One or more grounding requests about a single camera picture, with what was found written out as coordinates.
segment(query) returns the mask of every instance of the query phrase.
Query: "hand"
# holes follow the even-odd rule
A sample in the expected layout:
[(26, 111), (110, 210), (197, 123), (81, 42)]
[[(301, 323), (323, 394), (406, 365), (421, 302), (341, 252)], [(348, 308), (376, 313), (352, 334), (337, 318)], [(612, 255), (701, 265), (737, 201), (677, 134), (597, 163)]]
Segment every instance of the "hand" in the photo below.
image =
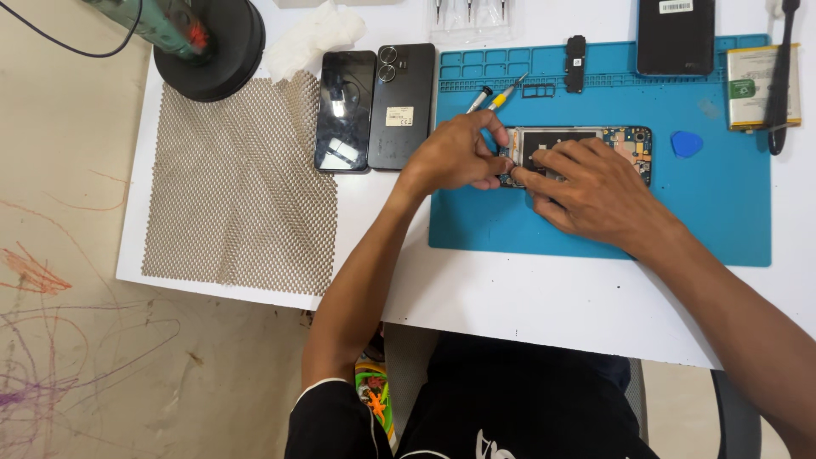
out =
[(497, 144), (510, 142), (493, 110), (456, 115), (439, 123), (402, 169), (397, 184), (422, 197), (437, 189), (456, 189), (468, 184), (478, 189), (498, 188), (496, 176), (509, 172), (513, 162), (510, 158), (498, 158), (487, 149), (480, 133), (484, 127)]
[(512, 177), (533, 196), (535, 213), (565, 233), (609, 243), (641, 258), (652, 248), (659, 249), (659, 237), (685, 231), (652, 196), (631, 163), (601, 139), (561, 142), (551, 150), (536, 151), (533, 160), (566, 181), (523, 167), (513, 169)]

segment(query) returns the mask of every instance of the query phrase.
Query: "sim card tray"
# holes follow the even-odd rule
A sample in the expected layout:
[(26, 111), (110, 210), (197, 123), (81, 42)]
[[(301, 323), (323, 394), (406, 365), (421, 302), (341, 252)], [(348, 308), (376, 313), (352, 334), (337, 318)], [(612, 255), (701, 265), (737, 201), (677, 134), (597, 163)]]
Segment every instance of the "sim card tray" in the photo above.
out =
[(522, 99), (534, 99), (538, 97), (549, 97), (552, 99), (556, 96), (556, 85), (551, 82), (543, 82), (538, 84), (526, 84), (521, 87)]

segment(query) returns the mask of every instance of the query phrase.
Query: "smartphone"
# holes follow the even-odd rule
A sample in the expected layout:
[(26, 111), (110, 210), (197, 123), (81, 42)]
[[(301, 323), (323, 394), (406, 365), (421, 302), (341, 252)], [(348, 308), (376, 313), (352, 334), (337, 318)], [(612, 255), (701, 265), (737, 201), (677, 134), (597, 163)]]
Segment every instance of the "smartphone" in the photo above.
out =
[(324, 172), (368, 169), (371, 102), (377, 55), (337, 51), (323, 55), (314, 167)]
[(379, 49), (368, 158), (372, 169), (401, 170), (428, 138), (436, 62), (431, 43)]
[(637, 72), (708, 75), (714, 71), (714, 0), (640, 0)]
[[(525, 167), (553, 180), (565, 181), (566, 178), (558, 171), (536, 166), (533, 162), (533, 153), (540, 149), (552, 149), (555, 144), (567, 140), (598, 137), (632, 164), (646, 186), (652, 184), (652, 130), (648, 127), (508, 127), (507, 129), (510, 135), (510, 145), (500, 147), (497, 155), (512, 159), (518, 167)], [(499, 176), (499, 183), (506, 188), (525, 188), (524, 185), (516, 183), (509, 174)]]

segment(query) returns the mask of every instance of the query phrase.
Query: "person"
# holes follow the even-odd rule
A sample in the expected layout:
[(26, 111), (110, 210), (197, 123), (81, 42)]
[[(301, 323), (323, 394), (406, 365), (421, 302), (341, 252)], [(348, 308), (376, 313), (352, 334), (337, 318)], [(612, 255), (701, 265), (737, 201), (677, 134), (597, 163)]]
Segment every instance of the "person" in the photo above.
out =
[(812, 337), (726, 269), (602, 140), (535, 152), (537, 164), (566, 177), (558, 182), (494, 157), (482, 128), (508, 144), (489, 110), (439, 124), (326, 291), (304, 347), (304, 393), (290, 415), (287, 458), (656, 457), (632, 421), (625, 375), (604, 371), (610, 362), (598, 354), (444, 334), (396, 455), (360, 402), (354, 364), (378, 326), (419, 205), (437, 189), (496, 188), (495, 176), (507, 172), (559, 230), (620, 247), (654, 271), (791, 457), (816, 457)]

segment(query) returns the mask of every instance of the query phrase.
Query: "phone battery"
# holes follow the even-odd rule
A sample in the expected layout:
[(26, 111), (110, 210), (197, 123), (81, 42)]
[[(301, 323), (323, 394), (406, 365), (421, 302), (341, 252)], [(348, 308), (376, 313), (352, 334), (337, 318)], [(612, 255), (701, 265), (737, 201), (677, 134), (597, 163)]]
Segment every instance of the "phone battery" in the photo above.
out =
[[(769, 88), (778, 46), (728, 51), (728, 111), (731, 131), (764, 129)], [(787, 126), (802, 123), (799, 98), (799, 44), (791, 45), (791, 78), (787, 93)]]

